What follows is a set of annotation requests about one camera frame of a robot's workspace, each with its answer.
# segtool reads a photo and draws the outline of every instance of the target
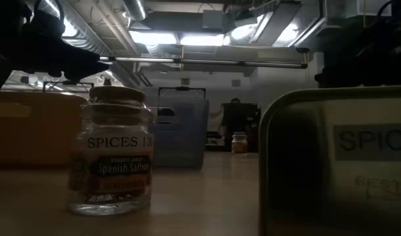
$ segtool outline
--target metal tin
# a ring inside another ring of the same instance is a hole
[[[291,92],[259,137],[261,235],[401,232],[401,87]]]

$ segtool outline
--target spice jar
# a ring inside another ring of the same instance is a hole
[[[232,153],[247,153],[247,135],[244,132],[234,132],[232,135]]]
[[[153,114],[146,95],[132,88],[95,87],[82,106],[83,125],[75,141],[68,208],[111,215],[149,205]]]

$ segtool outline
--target wooden table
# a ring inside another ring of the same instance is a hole
[[[202,170],[156,169],[150,208],[66,211],[66,170],[0,170],[0,235],[257,235],[257,154],[207,153]]]

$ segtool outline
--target cardboard box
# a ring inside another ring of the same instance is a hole
[[[68,166],[85,102],[63,94],[0,92],[0,166]]]

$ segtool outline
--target cork lid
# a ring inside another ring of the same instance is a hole
[[[136,100],[144,102],[146,94],[133,88],[102,86],[92,88],[89,91],[89,97],[94,101]]]

